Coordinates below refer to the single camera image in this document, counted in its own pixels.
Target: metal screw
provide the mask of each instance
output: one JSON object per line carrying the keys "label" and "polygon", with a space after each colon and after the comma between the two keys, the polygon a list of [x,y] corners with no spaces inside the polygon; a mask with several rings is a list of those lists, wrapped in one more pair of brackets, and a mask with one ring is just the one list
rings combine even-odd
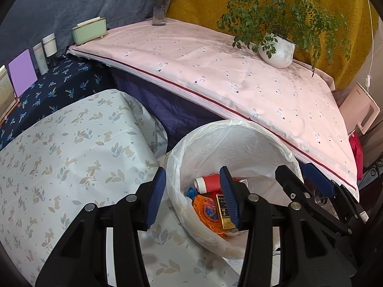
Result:
{"label": "metal screw", "polygon": [[87,212],[91,212],[93,209],[95,209],[95,205],[93,203],[89,203],[85,205],[85,210]]}
{"label": "metal screw", "polygon": [[292,202],[290,206],[294,210],[300,210],[302,208],[301,204],[299,204],[298,202]]}
{"label": "metal screw", "polygon": [[133,203],[137,200],[137,196],[135,194],[129,194],[127,197],[126,197],[126,200],[129,202],[129,203]]}
{"label": "metal screw", "polygon": [[254,194],[254,193],[249,194],[248,195],[248,200],[250,202],[258,202],[259,201],[259,196],[257,194]]}

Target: light green container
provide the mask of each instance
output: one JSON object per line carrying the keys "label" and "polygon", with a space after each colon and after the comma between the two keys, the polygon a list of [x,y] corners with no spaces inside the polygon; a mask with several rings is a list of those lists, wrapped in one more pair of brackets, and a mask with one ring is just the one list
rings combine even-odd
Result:
{"label": "light green container", "polygon": [[84,44],[96,38],[102,38],[107,33],[105,18],[94,18],[84,21],[72,28],[73,39],[77,45]]}

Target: red trim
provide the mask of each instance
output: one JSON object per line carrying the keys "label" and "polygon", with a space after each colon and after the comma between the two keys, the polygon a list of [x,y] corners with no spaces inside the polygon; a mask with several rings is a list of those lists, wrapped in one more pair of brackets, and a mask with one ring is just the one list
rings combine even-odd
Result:
{"label": "red trim", "polygon": [[[139,68],[133,67],[133,66],[131,66],[131,65],[128,65],[128,64],[123,63],[123,62],[121,62],[121,61],[115,60],[115,59],[113,59],[113,58],[107,58],[107,57],[103,57],[103,56],[96,55],[96,54],[90,54],[90,53],[86,53],[86,52],[84,52],[84,51],[79,51],[79,50],[76,50],[76,49],[72,49],[72,51],[78,51],[78,52],[83,53],[83,54],[86,54],[86,55],[92,55],[92,56],[100,57],[100,58],[102,58],[102,59],[112,60],[112,61],[114,61],[114,62],[116,62],[116,63],[119,63],[119,64],[121,64],[121,65],[127,66],[127,67],[132,68],[132,69],[134,69],[134,70],[137,70],[137,71],[139,71],[139,72],[142,72],[142,73],[145,73],[145,74],[147,74],[147,75],[156,77],[156,78],[158,78],[159,80],[162,80],[162,81],[164,81],[164,82],[166,82],[166,83],[169,83],[169,84],[171,84],[171,85],[174,85],[174,86],[176,86],[176,87],[178,87],[178,88],[181,88],[181,89],[183,89],[183,90],[185,90],[185,91],[188,91],[189,93],[193,93],[194,95],[197,95],[198,97],[201,97],[201,98],[203,98],[203,99],[205,99],[205,100],[208,100],[209,102],[212,102],[212,103],[214,103],[214,104],[220,106],[221,108],[224,108],[225,110],[228,110],[228,111],[230,111],[230,112],[232,112],[232,113],[234,113],[234,114],[236,114],[236,115],[238,115],[238,116],[240,116],[240,117],[242,117],[242,118],[244,118],[244,119],[246,119],[246,120],[248,120],[248,121],[253,121],[251,118],[249,118],[249,117],[245,117],[244,115],[238,113],[237,111],[234,111],[234,110],[232,110],[232,109],[230,109],[230,108],[228,108],[228,107],[226,107],[226,106],[220,104],[219,102],[217,102],[217,101],[215,101],[215,100],[212,100],[212,99],[210,99],[210,98],[208,98],[208,97],[206,97],[206,96],[203,96],[203,95],[201,95],[200,93],[197,93],[197,92],[195,92],[195,91],[192,91],[191,89],[188,89],[188,88],[186,88],[186,87],[183,87],[183,86],[181,86],[181,85],[179,85],[179,84],[177,84],[177,83],[174,83],[174,82],[171,82],[171,81],[169,81],[169,80],[166,80],[166,79],[164,79],[164,78],[162,78],[162,77],[160,77],[160,76],[158,76],[158,75],[156,75],[156,74],[149,73],[149,72],[147,72],[147,71],[145,71],[145,70],[141,70],[141,69],[139,69]],[[283,142],[285,142],[285,143],[288,144],[289,146],[293,147],[296,151],[298,151],[298,152],[300,152],[301,154],[305,155],[307,158],[309,158],[309,159],[312,160],[313,162],[315,162],[315,163],[317,163],[318,165],[322,166],[323,168],[327,169],[330,173],[332,173],[332,174],[334,174],[335,176],[337,176],[340,180],[342,180],[344,183],[346,183],[348,186],[350,186],[351,188],[353,188],[353,189],[356,191],[356,189],[355,189],[355,187],[354,187],[353,185],[349,184],[346,180],[344,180],[344,179],[343,179],[342,177],[340,177],[337,173],[335,173],[334,171],[332,171],[331,169],[329,169],[326,165],[323,165],[322,163],[320,163],[320,162],[314,160],[314,159],[313,159],[311,156],[309,156],[306,152],[301,151],[301,150],[298,149],[296,146],[294,146],[293,144],[291,144],[291,143],[288,142],[287,140],[283,139],[281,136],[279,136],[278,134],[276,134],[276,133],[273,132],[272,130],[268,129],[267,127],[261,125],[261,124],[258,123],[258,122],[255,122],[255,123],[259,124],[259,125],[262,126],[263,128],[267,129],[269,132],[273,133],[273,134],[274,134],[275,136],[277,136],[280,140],[282,140]]]}

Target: white bottle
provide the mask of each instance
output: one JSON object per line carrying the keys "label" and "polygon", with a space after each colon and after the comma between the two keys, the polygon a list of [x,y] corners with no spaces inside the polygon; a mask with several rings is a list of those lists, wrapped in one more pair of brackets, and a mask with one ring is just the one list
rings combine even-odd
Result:
{"label": "white bottle", "polygon": [[43,44],[45,49],[45,54],[48,58],[48,63],[51,66],[55,66],[57,64],[56,61],[56,53],[57,53],[57,46],[56,46],[56,39],[54,37],[54,33],[46,36],[43,38]]}
{"label": "white bottle", "polygon": [[39,66],[40,74],[48,72],[47,61],[45,60],[43,45],[41,43],[33,47],[34,56],[36,57],[37,65]]}

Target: mustard yellow fabric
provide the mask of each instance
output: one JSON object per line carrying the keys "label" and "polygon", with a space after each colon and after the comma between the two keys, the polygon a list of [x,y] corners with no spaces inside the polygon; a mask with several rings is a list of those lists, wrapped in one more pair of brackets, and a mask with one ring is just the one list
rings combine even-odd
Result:
{"label": "mustard yellow fabric", "polygon": [[[167,17],[219,31],[217,20],[226,12],[229,0],[172,0]],[[345,58],[341,49],[334,52],[334,63],[327,64],[322,55],[317,68],[334,78],[336,89],[345,88],[353,79],[371,49],[371,23],[367,0],[322,0],[323,7],[341,12],[347,21],[347,37],[352,42],[351,58]],[[378,14],[372,7],[374,31],[378,27]],[[309,55],[297,53],[296,59],[310,63]]]}

